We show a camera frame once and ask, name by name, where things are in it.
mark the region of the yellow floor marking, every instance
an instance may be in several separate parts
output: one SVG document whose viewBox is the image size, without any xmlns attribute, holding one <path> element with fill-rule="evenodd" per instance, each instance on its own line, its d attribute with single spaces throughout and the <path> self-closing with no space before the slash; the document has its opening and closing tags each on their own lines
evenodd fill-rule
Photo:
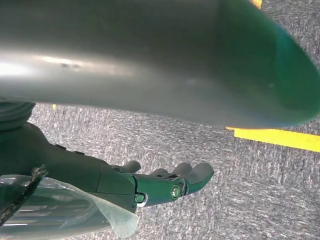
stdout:
<svg viewBox="0 0 320 240">
<path fill-rule="evenodd" d="M 263 0 L 251 0 L 253 4 L 256 5 L 258 9 L 261 9 Z"/>
<path fill-rule="evenodd" d="M 318 135 L 279 129 L 242 129 L 233 127 L 226 127 L 226 129 L 234 130 L 234 136 L 241 139 L 320 153 L 320 136 Z"/>
</svg>

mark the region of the plastic bag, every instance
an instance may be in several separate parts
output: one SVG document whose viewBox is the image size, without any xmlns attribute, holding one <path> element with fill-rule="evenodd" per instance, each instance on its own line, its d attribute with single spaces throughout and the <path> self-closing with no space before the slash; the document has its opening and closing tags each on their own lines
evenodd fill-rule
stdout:
<svg viewBox="0 0 320 240">
<path fill-rule="evenodd" d="M 0 209 L 23 192 L 30 176 L 0 177 Z M 43 178 L 19 211 L 0 227 L 0 240 L 56 240 L 112 228 L 126 238 L 137 229 L 138 217 L 113 203 L 75 186 Z"/>
</svg>

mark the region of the robotic hand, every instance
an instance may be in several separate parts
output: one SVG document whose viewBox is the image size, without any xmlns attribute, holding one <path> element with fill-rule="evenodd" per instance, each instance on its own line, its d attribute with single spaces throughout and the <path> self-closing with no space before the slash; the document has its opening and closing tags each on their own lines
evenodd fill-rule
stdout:
<svg viewBox="0 0 320 240">
<path fill-rule="evenodd" d="M 140 168 L 137 161 L 130 161 L 124 166 L 112 165 L 119 173 L 127 173 L 134 179 L 134 200 L 138 207 L 147 207 L 169 203 L 180 197 L 198 192 L 214 175 L 208 163 L 199 163 L 194 168 L 183 162 L 169 173 L 165 169 L 156 169 L 149 175 L 136 174 Z"/>
<path fill-rule="evenodd" d="M 0 132 L 0 159 L 0 223 L 3 224 L 0 238 L 18 240 L 65 238 L 107 226 L 128 237 L 137 225 L 132 216 L 137 207 L 193 194 L 214 173 L 208 163 L 192 168 L 183 162 L 171 173 L 160 168 L 138 174 L 140 165 L 137 161 L 109 165 L 69 151 L 48 142 L 39 128 L 30 123 Z M 37 189 L 32 175 L 29 185 L 33 189 L 24 189 L 33 169 L 39 166 L 45 166 L 47 175 L 38 181 Z"/>
</svg>

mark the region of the black cable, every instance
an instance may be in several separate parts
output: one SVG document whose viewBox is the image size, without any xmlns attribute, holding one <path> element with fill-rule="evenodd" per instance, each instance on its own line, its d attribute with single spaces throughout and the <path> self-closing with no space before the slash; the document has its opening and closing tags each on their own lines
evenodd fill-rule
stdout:
<svg viewBox="0 0 320 240">
<path fill-rule="evenodd" d="M 8 221 L 9 218 L 12 217 L 14 214 L 20 209 L 23 204 L 25 204 L 29 198 L 30 198 L 38 185 L 42 180 L 43 177 L 48 174 L 48 171 L 45 165 L 41 167 L 34 168 L 32 171 L 32 178 L 29 184 L 26 189 L 19 195 L 17 198 L 14 200 L 11 204 L 5 209 L 2 210 L 0 213 L 0 227 Z"/>
</svg>

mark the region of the silver pipe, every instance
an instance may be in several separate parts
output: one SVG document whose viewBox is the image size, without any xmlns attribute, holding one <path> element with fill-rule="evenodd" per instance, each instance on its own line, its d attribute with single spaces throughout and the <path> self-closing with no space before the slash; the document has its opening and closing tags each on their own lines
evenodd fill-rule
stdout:
<svg viewBox="0 0 320 240">
<path fill-rule="evenodd" d="M 297 124 L 318 110 L 318 96 L 300 92 L 320 89 L 315 68 L 246 0 L 2 0 L 0 34 L 2 101 L 238 127 Z M 303 69 L 279 74 L 281 41 Z M 306 71 L 309 88 L 284 90 Z"/>
</svg>

